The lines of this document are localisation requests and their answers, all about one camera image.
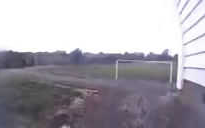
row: house wall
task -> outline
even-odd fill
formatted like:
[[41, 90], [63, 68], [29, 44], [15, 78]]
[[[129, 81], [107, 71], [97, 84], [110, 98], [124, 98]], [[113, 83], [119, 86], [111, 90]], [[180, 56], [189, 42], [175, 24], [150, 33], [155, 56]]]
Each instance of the house wall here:
[[205, 0], [176, 0], [183, 47], [179, 59], [178, 88], [186, 79], [205, 87]]

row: tree line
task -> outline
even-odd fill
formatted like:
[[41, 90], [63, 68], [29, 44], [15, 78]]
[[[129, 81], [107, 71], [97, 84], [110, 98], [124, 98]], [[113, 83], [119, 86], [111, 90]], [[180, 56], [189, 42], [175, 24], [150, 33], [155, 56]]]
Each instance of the tree line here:
[[0, 68], [23, 68], [38, 65], [82, 65], [82, 64], [114, 64], [117, 59], [145, 60], [145, 61], [171, 61], [177, 60], [177, 54], [170, 55], [170, 51], [165, 49], [160, 54], [150, 52], [128, 53], [83, 53], [80, 49], [75, 49], [70, 53], [65, 51], [56, 52], [0, 52]]

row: field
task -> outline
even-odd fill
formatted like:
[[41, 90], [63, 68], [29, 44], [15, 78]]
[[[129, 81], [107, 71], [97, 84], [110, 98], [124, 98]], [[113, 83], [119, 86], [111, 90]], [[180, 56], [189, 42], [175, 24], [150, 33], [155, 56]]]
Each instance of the field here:
[[65, 65], [0, 70], [0, 128], [178, 128], [167, 65]]
[[[106, 78], [115, 79], [115, 65], [81, 65], [64, 66], [63, 70], [57, 68], [46, 69], [55, 75], [69, 75], [79, 78]], [[176, 64], [174, 64], [172, 78], [176, 81]], [[158, 82], [169, 82], [169, 64], [147, 64], [147, 63], [120, 63], [118, 68], [119, 79], [141, 79], [154, 80]]]

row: goal crossbar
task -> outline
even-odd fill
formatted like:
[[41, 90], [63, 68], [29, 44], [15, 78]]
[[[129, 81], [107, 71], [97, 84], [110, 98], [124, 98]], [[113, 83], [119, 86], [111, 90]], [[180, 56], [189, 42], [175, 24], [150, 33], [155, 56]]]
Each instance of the goal crossbar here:
[[118, 63], [119, 62], [144, 62], [144, 63], [160, 63], [160, 64], [170, 64], [170, 79], [169, 82], [172, 83], [172, 75], [173, 75], [173, 63], [168, 61], [142, 61], [142, 60], [124, 60], [124, 59], [118, 59], [116, 61], [116, 67], [115, 67], [115, 79], [118, 79]]

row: dirt ground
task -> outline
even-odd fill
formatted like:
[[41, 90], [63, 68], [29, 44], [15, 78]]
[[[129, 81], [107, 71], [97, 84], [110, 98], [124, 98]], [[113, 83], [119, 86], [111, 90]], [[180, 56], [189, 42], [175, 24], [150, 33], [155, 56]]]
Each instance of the dirt ground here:
[[192, 128], [193, 111], [168, 96], [170, 85], [144, 80], [91, 79], [41, 72], [40, 68], [12, 69], [8, 75], [28, 74], [54, 85], [74, 85], [98, 91], [86, 97], [85, 114], [75, 128]]

